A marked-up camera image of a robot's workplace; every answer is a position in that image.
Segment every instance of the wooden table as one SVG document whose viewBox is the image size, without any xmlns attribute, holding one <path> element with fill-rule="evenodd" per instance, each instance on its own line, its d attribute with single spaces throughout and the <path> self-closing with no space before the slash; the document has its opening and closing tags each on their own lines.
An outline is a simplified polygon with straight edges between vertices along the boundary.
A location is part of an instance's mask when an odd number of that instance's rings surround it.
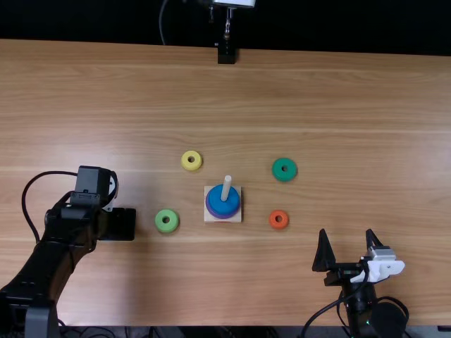
<svg viewBox="0 0 451 338">
<path fill-rule="evenodd" d="M 137 209 L 134 242 L 99 242 L 58 303 L 70 325 L 303 325 L 338 297 L 311 265 L 326 228 L 357 261 L 372 228 L 405 261 L 379 295 L 411 325 L 451 323 L 451 59 L 298 51 L 0 41 L 0 285 L 34 246 L 20 210 L 45 170 L 100 165 Z M 202 153 L 196 173 L 180 167 Z M 271 164 L 297 162 L 277 182 Z M 204 224 L 204 185 L 243 186 L 242 224 Z M 45 177 L 27 197 L 38 230 L 74 187 Z M 161 208 L 180 214 L 156 231 Z M 276 232 L 268 215 L 290 214 Z M 338 325 L 335 311 L 315 325 Z"/>
</svg>

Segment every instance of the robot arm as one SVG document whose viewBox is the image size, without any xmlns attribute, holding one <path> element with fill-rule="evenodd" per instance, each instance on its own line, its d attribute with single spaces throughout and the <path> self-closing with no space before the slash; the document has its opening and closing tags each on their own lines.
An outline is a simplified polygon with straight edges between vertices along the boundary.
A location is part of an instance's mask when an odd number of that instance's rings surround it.
<svg viewBox="0 0 451 338">
<path fill-rule="evenodd" d="M 409 311 L 395 298 L 378 298 L 374 284 L 401 273 L 404 262 L 397 261 L 395 252 L 382 245 L 371 229 L 366 231 L 366 247 L 366 255 L 358 263 L 336 263 L 326 231 L 322 229 L 319 232 L 318 249 L 311 269 L 327 271 L 324 284 L 327 287 L 339 286 L 342 291 L 337 301 L 316 314 L 345 303 L 351 337 L 401 338 L 409 320 Z M 316 314 L 304 326 L 301 337 L 305 337 L 309 325 L 318 316 Z"/>
<path fill-rule="evenodd" d="M 22 270 L 0 290 L 0 333 L 60 337 L 56 304 L 80 259 L 95 250 L 97 240 L 135 238 L 136 210 L 112 208 L 117 191 L 114 172 L 80 166 L 75 191 L 47 211 L 42 239 Z"/>
</svg>

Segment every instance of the cable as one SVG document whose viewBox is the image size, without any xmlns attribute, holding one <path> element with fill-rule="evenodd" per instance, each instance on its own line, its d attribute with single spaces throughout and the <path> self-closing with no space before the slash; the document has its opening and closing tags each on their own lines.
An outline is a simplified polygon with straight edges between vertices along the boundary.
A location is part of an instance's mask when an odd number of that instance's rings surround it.
<svg viewBox="0 0 451 338">
<path fill-rule="evenodd" d="M 152 334 L 153 334 L 153 332 L 156 333 L 156 336 L 157 336 L 158 338 L 161 338 L 160 332 L 158 332 L 158 328 L 155 328 L 155 327 L 152 326 Z"/>
<path fill-rule="evenodd" d="M 80 333 L 80 336 L 82 336 L 86 331 L 88 331 L 89 329 L 98 329 L 98 330 L 105 330 L 105 331 L 107 331 L 109 334 L 111 334 L 112 336 L 113 336 L 113 338 L 116 338 L 116 335 L 114 334 L 114 332 L 113 331 L 111 331 L 110 329 L 107 329 L 107 328 L 105 328 L 105 327 L 100 327 L 100 326 L 88 326 L 88 327 L 86 327 L 84 330 L 82 330 L 81 331 L 81 333 Z"/>
<path fill-rule="evenodd" d="M 340 295 L 338 296 L 338 299 L 341 299 L 342 296 L 343 296 L 343 291 L 340 292 Z M 340 315 L 340 303 L 337 304 L 337 315 L 338 315 L 338 317 L 340 319 L 340 322 L 343 324 L 343 326 L 344 327 L 349 327 L 349 326 L 346 325 L 346 323 L 343 320 L 343 318 L 341 318 L 341 315 Z"/>
<path fill-rule="evenodd" d="M 342 326 L 341 328 L 342 328 L 343 332 L 346 334 L 347 337 L 352 338 L 351 334 L 347 331 L 346 327 Z"/>
<path fill-rule="evenodd" d="M 25 188 L 24 188 L 23 193 L 22 193 L 22 212 L 23 212 L 23 215 L 25 216 L 25 219 L 26 219 L 28 225 L 30 226 L 31 231 L 33 231 L 33 235 L 35 236 L 35 239 L 36 239 L 36 244 L 38 244 L 41 239 L 39 238 L 39 233 L 36 230 L 35 225 L 31 221 L 30 215 L 28 215 L 27 205 L 25 203 L 25 198 L 27 197 L 27 192 L 28 192 L 28 189 L 31 187 L 31 184 L 33 184 L 38 178 L 40 178 L 42 176 L 46 176 L 46 175 L 70 175 L 70 176 L 77 176 L 77 173 L 72 173 L 70 171 L 44 171 L 43 173 L 40 173 L 40 174 L 34 176 L 27 183 L 27 185 L 25 185 Z"/>
<path fill-rule="evenodd" d="M 97 333 L 97 334 L 94 334 L 94 335 L 92 335 L 92 336 L 89 336 L 88 338 L 95 338 L 95 337 L 105 337 L 105 338 L 110 338 L 110 336 L 107 336 L 106 334 L 103 334 L 103 333 Z"/>
<path fill-rule="evenodd" d="M 359 287 L 357 287 L 352 293 L 348 294 L 346 297 L 344 298 L 340 298 L 337 299 L 336 301 L 333 301 L 332 303 L 330 303 L 327 306 L 324 306 L 321 310 L 319 310 L 318 312 L 316 312 L 312 317 L 310 317 L 310 319 L 305 323 L 304 327 L 302 328 L 301 331 L 301 336 L 300 338 L 305 338 L 305 333 L 307 332 L 307 330 L 309 329 L 309 326 L 313 323 L 313 321 L 315 319 L 317 319 L 320 315 L 322 315 L 323 313 L 325 313 L 326 311 L 332 309 L 334 306 L 337 306 L 337 304 L 343 303 L 349 299 L 351 299 L 357 292 L 359 292 L 363 287 L 365 287 L 366 283 L 368 282 L 368 277 L 369 277 L 369 268 L 368 265 L 366 263 L 363 264 L 364 266 L 364 271 L 365 271 L 365 277 L 363 282 L 359 285 Z"/>
<path fill-rule="evenodd" d="M 158 26 L 160 29 L 160 38 L 161 38 L 161 43 L 163 44 L 163 46 L 166 45 L 166 41 L 164 40 L 164 36 L 163 36 L 163 13 L 164 13 L 164 9 L 166 7 L 166 5 L 168 4 L 169 0 L 163 0 L 163 3 L 161 3 L 161 7 L 160 7 L 160 14 L 158 17 Z"/>
<path fill-rule="evenodd" d="M 404 312 L 404 314 L 406 316 L 406 321 L 409 321 L 409 309 L 399 299 L 396 299 L 396 298 L 390 297 L 390 296 L 384 296 L 384 297 L 377 298 L 376 302 L 378 303 L 379 301 L 382 301 L 384 299 L 387 299 L 388 301 L 392 301 L 393 303 L 398 305 L 401 308 L 402 312 Z"/>
</svg>

